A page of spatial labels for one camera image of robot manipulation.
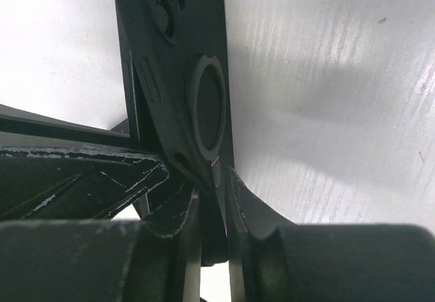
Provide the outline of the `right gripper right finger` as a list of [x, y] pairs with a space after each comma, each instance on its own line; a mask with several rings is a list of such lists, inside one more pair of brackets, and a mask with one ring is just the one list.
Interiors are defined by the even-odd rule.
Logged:
[[433, 301], [434, 236], [408, 224], [294, 224], [227, 177], [233, 301]]

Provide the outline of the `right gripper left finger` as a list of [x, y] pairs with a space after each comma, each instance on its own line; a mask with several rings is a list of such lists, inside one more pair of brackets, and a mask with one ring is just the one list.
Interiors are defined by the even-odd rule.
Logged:
[[142, 221], [1, 224], [2, 301], [198, 301], [200, 272], [191, 186]]

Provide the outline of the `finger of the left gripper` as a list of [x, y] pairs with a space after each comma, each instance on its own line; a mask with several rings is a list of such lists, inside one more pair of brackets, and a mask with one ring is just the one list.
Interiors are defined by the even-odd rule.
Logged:
[[1, 219], [104, 219], [169, 180], [122, 121], [110, 130], [1, 106]]

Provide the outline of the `black phone case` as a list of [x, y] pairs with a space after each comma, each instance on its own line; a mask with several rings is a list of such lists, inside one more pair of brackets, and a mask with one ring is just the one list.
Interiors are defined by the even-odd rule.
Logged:
[[198, 188], [205, 265], [228, 258], [226, 174], [234, 166], [224, 0], [116, 0], [167, 159]]

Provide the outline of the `black phone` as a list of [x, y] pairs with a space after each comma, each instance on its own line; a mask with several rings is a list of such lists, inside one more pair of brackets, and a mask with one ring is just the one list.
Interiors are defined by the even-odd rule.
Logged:
[[139, 78], [134, 66], [131, 51], [128, 52], [125, 60], [127, 83], [124, 86], [126, 93], [126, 111], [130, 138], [142, 148], [147, 147], [146, 124], [144, 117], [144, 96], [142, 93]]

